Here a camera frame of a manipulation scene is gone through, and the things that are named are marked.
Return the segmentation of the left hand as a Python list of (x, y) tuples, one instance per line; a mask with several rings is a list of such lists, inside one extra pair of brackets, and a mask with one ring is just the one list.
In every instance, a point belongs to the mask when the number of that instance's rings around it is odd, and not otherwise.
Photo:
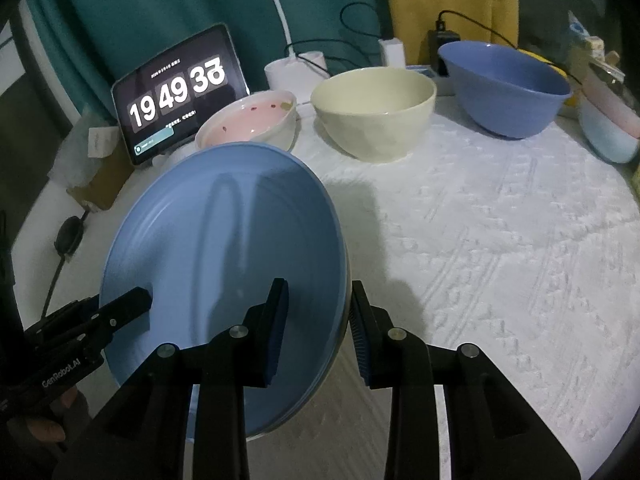
[[(58, 400), (54, 401), (50, 410), (53, 413), (61, 413), (73, 406), (79, 390), (76, 386), (65, 391)], [(26, 428), (29, 433), (39, 442), (47, 444), (61, 443), (66, 439), (66, 433), (63, 427), (53, 420), (44, 419), (27, 419)]]

